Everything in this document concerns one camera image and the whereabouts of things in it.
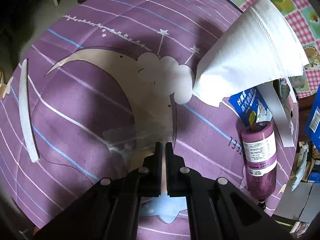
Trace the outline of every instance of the white paper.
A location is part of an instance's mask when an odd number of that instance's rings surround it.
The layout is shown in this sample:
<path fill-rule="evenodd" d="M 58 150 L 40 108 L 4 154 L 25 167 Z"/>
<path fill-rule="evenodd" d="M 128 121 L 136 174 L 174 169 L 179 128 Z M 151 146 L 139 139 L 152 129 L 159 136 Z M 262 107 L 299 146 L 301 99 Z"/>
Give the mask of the white paper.
<path fill-rule="evenodd" d="M 283 147 L 294 147 L 290 122 L 285 115 L 280 99 L 270 82 L 257 86 L 278 128 Z"/>
<path fill-rule="evenodd" d="M 306 64 L 303 47 L 283 15 L 269 0 L 256 0 L 200 60 L 193 94 L 219 107 L 224 97 L 302 75 Z"/>
<path fill-rule="evenodd" d="M 21 64 L 21 74 L 19 81 L 19 115 L 22 128 L 22 134 L 30 160 L 35 163 L 40 157 L 36 148 L 36 140 L 32 133 L 31 116 L 28 99 L 28 59 L 25 59 Z"/>

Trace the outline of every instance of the floor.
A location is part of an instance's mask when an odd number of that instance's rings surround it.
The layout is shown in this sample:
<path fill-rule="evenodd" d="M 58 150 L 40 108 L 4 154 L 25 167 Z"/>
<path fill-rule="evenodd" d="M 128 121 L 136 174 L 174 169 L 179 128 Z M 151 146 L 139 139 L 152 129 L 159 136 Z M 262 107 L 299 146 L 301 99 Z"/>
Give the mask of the floor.
<path fill-rule="evenodd" d="M 55 7 L 53 0 L 37 0 L 30 11 L 23 17 L 23 24 L 13 31 L 12 48 L 8 48 L 6 37 L 0 37 L 0 69 L 4 69 L 5 80 L 11 77 L 16 64 L 23 60 L 23 55 L 53 22 L 78 5 L 77 0 L 61 0 Z M 15 221 L 18 230 L 31 233 L 33 224 L 16 206 L 0 181 L 0 217 Z"/>
<path fill-rule="evenodd" d="M 55 7 L 53 0 L 37 0 L 30 12 L 21 22 L 23 24 L 13 32 L 13 48 L 9 51 L 5 39 L 0 39 L 0 68 L 5 71 L 8 81 L 13 69 L 23 59 L 24 53 L 53 22 L 78 5 L 77 0 L 61 0 Z"/>

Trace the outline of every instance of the bed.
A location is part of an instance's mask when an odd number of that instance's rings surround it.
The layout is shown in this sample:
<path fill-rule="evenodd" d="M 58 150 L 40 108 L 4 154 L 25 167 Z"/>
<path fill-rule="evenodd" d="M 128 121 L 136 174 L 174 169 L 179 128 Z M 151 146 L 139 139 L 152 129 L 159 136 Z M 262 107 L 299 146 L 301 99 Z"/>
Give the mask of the bed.
<path fill-rule="evenodd" d="M 250 196 L 239 138 L 244 125 L 228 99 L 215 108 L 195 96 L 180 105 L 172 91 L 161 97 L 148 93 L 174 78 L 163 70 L 168 65 L 195 74 L 201 57 L 240 15 L 229 0 L 88 0 L 32 44 L 24 58 L 40 160 L 30 161 L 22 135 L 20 63 L 1 101 L 0 177 L 37 227 L 99 179 L 117 179 L 138 167 L 155 138 L 172 141 L 174 153 L 204 177 L 226 177 Z M 160 125 L 163 120 L 166 126 Z M 296 104 L 292 123 L 296 145 Z M 296 150 L 283 147 L 276 128 L 275 136 L 277 184 L 266 200 L 268 215 L 281 199 Z M 136 149 L 144 154 L 128 164 L 126 151 L 136 154 Z M 159 199 L 146 200 L 137 239 L 188 239 L 183 200 L 176 214 L 167 214 L 152 208 L 170 205 L 165 195 Z"/>

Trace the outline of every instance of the white foam strip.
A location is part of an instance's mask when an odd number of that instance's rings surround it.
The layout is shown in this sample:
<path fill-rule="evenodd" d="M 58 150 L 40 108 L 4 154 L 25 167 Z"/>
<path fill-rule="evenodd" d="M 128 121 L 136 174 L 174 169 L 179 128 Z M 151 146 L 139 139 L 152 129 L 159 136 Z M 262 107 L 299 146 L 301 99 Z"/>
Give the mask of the white foam strip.
<path fill-rule="evenodd" d="M 19 116 L 24 141 L 28 149 L 30 160 L 35 163 L 40 160 L 36 148 L 36 141 L 31 129 L 31 116 L 28 98 L 28 59 L 25 59 L 21 65 L 19 82 Z"/>

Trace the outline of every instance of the purple blanket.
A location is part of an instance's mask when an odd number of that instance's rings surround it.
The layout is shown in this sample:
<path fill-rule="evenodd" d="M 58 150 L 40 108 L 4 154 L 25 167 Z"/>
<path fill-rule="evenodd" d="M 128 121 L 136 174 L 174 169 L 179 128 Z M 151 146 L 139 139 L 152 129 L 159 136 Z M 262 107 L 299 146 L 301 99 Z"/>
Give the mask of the purple blanket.
<path fill-rule="evenodd" d="M 240 14 L 227 0 L 88 0 L 55 22 L 25 55 L 38 163 L 30 161 L 19 120 L 20 67 L 0 106 L 0 177 L 23 212 L 41 228 L 99 178 L 116 179 L 127 171 L 103 135 L 137 124 L 131 112 L 135 106 L 116 81 L 121 77 L 85 59 L 47 74 L 56 62 L 76 51 L 94 51 L 88 49 L 119 53 L 128 62 L 149 52 L 170 56 L 195 73 L 201 57 Z M 130 81 L 128 73 L 122 75 Z M 244 125 L 228 99 L 219 108 L 194 96 L 184 105 L 168 100 L 174 153 L 204 177 L 224 176 L 249 195 L 243 156 L 237 152 Z M 296 143 L 296 106 L 292 122 Z M 295 154 L 294 147 L 283 148 L 277 130 L 275 135 L 277 185 L 266 201 L 269 215 L 282 196 Z M 140 218 L 137 239 L 188 239 L 189 234 L 187 212 L 182 211 L 171 224 L 157 216 Z"/>

